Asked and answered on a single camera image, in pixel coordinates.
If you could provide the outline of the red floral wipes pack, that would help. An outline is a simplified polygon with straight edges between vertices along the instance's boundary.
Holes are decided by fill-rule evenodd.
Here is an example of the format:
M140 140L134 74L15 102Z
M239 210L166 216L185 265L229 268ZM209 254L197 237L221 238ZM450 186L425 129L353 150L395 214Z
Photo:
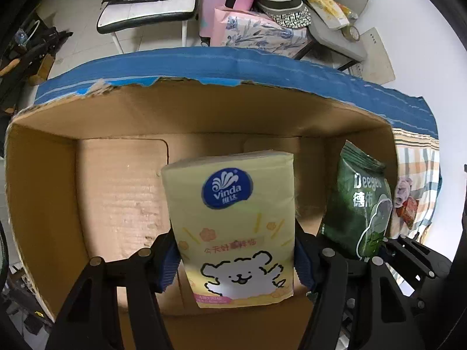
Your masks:
M419 202L414 197L408 196L399 207L396 207L396 214L399 221L405 224L409 229L412 229L415 223L418 205Z

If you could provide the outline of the green wipes pack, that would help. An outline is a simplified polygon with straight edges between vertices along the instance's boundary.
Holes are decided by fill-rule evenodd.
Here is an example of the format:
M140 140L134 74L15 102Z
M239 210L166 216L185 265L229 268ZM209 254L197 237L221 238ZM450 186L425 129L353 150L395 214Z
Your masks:
M319 234L347 258L362 261L378 253L393 211L385 168L350 141L340 151Z

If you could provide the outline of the yellow Vinda tissue pack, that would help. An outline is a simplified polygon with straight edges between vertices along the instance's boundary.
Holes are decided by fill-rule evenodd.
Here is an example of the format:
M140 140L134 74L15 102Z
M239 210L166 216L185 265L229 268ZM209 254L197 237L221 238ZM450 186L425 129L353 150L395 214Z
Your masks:
M180 160L161 170L169 220L200 308L294 294L294 156L280 151Z

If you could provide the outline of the purple plush toy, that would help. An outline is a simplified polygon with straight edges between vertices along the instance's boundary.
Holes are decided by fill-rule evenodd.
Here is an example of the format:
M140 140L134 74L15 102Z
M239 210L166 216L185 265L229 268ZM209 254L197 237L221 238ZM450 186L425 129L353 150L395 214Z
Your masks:
M400 177L394 194L394 207L400 208L410 196L412 190L412 179L408 176Z

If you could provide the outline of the plaid checkered blanket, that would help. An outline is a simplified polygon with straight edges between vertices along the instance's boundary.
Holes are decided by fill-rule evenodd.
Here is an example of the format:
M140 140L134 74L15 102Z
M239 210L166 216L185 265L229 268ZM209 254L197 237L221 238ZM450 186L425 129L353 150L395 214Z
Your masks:
M48 81L34 104L36 128L73 139L156 134L242 136L239 145L197 145L185 156L273 149L315 165L318 140L337 152L352 141L385 163L388 180L412 179L412 229L422 238L439 194L439 140L424 99L326 66L262 51L177 48L98 59Z

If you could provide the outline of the open cardboard box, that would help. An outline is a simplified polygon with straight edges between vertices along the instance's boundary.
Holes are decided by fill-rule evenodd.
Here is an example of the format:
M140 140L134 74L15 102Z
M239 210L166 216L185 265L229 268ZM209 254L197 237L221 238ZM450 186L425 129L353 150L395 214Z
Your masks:
M36 128L35 108L6 132L6 191L10 222L26 273L45 310L56 315L92 256L132 255L169 229L161 169L188 158L197 145L239 145L242 136L156 134L73 139ZM325 206L337 152L318 140L297 158L299 221L315 231Z

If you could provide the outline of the brown tape roll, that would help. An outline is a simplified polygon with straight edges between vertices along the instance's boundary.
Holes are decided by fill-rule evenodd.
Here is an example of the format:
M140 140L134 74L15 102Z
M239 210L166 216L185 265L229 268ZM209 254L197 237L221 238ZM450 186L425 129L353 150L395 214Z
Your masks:
M360 40L360 33L358 29L352 24L343 27L341 32L343 36L350 42L358 42Z

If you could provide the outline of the grey office chair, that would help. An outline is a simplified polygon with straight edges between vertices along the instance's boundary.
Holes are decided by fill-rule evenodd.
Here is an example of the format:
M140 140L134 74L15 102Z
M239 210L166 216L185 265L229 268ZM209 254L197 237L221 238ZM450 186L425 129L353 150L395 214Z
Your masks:
M343 59L337 67L344 71L366 60L367 50L360 39L356 21L369 0L306 0L310 6L312 23L308 26L310 42L295 59L303 59L310 52Z

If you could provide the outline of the yellow snack box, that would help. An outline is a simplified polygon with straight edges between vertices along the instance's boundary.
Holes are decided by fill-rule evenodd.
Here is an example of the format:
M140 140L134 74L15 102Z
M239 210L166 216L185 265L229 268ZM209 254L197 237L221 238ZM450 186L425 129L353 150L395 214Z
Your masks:
M358 19L358 14L335 0L307 0L326 26L340 30Z

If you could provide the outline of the floral pink package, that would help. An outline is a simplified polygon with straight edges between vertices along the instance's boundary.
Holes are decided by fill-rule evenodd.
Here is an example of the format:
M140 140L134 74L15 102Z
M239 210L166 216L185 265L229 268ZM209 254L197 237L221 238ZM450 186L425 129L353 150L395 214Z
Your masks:
M255 49L293 58L310 42L307 28L285 28L261 13L215 9L212 47Z

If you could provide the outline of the white black chair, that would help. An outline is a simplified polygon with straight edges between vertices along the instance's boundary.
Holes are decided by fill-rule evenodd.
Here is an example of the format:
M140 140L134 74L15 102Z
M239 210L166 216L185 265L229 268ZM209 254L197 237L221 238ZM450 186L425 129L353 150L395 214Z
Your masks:
M97 20L97 31L109 34L117 51L123 54L117 32L161 22L181 22L181 46L187 46L188 21L197 13L198 0L165 0L107 4Z

